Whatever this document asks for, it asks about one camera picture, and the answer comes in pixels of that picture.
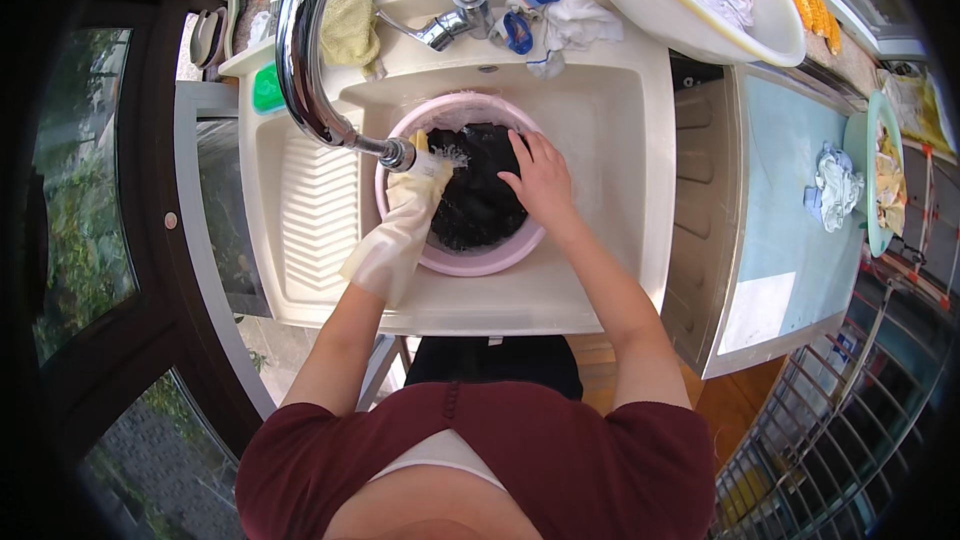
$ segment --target metal rack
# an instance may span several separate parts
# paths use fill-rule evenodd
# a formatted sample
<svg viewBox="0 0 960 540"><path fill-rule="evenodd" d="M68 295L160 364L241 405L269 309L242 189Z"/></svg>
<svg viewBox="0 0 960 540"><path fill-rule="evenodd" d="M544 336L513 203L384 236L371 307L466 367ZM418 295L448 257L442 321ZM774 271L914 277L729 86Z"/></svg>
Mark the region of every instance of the metal rack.
<svg viewBox="0 0 960 540"><path fill-rule="evenodd" d="M865 538L930 437L955 312L865 258L843 327L789 354L717 474L710 538Z"/></svg>

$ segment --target gloved hand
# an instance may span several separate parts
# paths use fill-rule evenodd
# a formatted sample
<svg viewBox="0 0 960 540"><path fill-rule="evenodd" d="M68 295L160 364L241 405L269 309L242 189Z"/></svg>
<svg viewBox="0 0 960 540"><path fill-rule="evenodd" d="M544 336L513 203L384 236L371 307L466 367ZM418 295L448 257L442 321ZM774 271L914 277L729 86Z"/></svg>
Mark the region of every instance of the gloved hand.
<svg viewBox="0 0 960 540"><path fill-rule="evenodd" d="M417 130L410 142L417 152L429 151L424 130ZM397 306L410 285L424 252L430 222L453 175L449 162L430 169L434 170L432 175L387 174L390 212L360 240L340 268L343 278L384 299L388 307Z"/></svg>

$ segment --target maroon shirt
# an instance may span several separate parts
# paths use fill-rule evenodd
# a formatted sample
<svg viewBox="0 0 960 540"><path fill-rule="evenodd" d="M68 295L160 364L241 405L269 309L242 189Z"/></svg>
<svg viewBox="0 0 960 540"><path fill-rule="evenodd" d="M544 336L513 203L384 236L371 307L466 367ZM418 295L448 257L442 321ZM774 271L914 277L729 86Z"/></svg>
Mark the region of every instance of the maroon shirt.
<svg viewBox="0 0 960 540"><path fill-rule="evenodd" d="M535 383L428 382L369 413L288 404L246 447L236 504L250 540L324 535L380 470L442 430L457 432L545 540L702 540L714 516L707 422L663 402L600 417Z"/></svg>

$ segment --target white undershirt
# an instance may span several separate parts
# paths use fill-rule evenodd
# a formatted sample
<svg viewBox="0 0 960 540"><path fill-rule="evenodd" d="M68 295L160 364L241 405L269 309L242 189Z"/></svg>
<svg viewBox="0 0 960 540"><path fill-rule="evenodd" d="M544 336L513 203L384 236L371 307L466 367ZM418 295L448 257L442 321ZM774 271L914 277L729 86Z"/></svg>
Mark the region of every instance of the white undershirt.
<svg viewBox="0 0 960 540"><path fill-rule="evenodd" d="M369 479L367 484L389 473L412 465L439 465L452 467L483 478L492 485L507 491L487 463L483 462L471 445L453 429L438 431L425 438L410 449L395 458L389 465L380 470L380 473Z"/></svg>

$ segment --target person's right hand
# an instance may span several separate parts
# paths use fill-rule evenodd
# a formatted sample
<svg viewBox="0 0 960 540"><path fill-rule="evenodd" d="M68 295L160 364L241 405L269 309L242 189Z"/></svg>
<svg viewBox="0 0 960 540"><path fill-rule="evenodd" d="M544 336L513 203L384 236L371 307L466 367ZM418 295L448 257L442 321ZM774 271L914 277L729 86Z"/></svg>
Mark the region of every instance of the person's right hand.
<svg viewBox="0 0 960 540"><path fill-rule="evenodd" d="M540 132L524 132L529 150L520 134L510 130L508 136L520 164L520 177L510 171L496 175L513 189L527 213L547 232L561 229L579 217L570 194L570 173L564 155Z"/></svg>

